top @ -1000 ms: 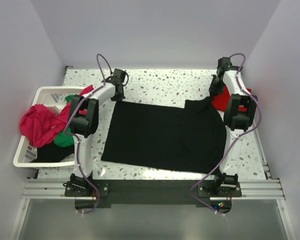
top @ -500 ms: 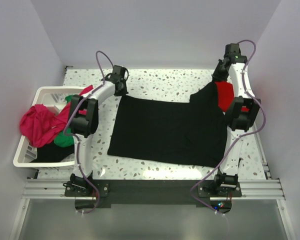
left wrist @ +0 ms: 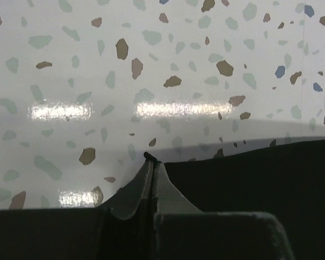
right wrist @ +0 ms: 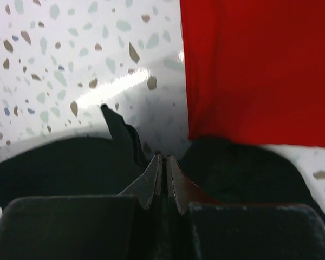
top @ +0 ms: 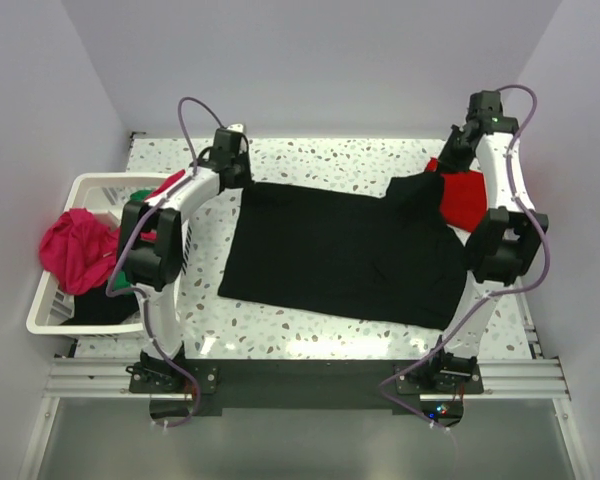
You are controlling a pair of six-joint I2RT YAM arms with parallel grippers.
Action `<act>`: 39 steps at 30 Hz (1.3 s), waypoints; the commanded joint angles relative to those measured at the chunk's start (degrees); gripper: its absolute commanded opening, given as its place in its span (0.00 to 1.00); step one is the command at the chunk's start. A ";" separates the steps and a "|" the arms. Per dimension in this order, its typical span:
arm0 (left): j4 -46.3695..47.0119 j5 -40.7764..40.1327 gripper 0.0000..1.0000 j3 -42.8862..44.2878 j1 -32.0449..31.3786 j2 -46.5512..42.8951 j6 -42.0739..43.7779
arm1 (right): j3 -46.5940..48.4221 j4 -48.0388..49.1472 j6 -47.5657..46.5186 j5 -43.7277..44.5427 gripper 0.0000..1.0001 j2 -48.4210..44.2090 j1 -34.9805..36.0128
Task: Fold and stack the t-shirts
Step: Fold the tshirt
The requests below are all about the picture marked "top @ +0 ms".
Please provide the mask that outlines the black t-shirt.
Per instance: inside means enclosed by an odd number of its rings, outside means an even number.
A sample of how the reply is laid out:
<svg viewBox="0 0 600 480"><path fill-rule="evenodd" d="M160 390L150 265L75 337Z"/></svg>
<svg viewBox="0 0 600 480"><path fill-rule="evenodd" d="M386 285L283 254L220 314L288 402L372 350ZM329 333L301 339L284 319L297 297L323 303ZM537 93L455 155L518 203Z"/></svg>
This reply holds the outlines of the black t-shirt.
<svg viewBox="0 0 600 480"><path fill-rule="evenodd" d="M462 297L463 245L432 172L381 198L255 183L242 193L218 294L340 317L444 330Z"/></svg>

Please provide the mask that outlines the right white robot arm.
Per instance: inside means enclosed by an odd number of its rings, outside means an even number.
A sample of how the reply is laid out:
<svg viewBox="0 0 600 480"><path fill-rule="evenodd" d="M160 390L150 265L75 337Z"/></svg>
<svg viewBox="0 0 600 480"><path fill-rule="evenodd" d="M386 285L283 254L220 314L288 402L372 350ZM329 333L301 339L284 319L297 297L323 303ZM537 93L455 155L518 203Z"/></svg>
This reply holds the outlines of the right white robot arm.
<svg viewBox="0 0 600 480"><path fill-rule="evenodd" d="M431 358L410 375L428 390L480 392L478 354L499 301L539 286L547 276L549 220L528 195L519 145L517 133L490 133L481 135L474 149L486 212L464 245L468 274L456 314Z"/></svg>

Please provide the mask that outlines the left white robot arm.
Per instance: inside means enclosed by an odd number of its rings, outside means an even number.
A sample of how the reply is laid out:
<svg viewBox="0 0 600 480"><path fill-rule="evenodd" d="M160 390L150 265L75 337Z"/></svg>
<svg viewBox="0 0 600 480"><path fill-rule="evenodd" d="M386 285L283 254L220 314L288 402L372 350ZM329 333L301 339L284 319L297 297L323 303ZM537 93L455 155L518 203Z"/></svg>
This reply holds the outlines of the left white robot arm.
<svg viewBox="0 0 600 480"><path fill-rule="evenodd" d="M149 346L130 370L138 381L167 389L200 387L184 368L184 344L175 313L176 283L185 263L187 230L184 224L207 201L226 189L240 189L252 183L249 153L207 147L196 165L166 190L145 201L128 201L119 229L114 275L124 273L129 286L110 297L133 294Z"/></svg>

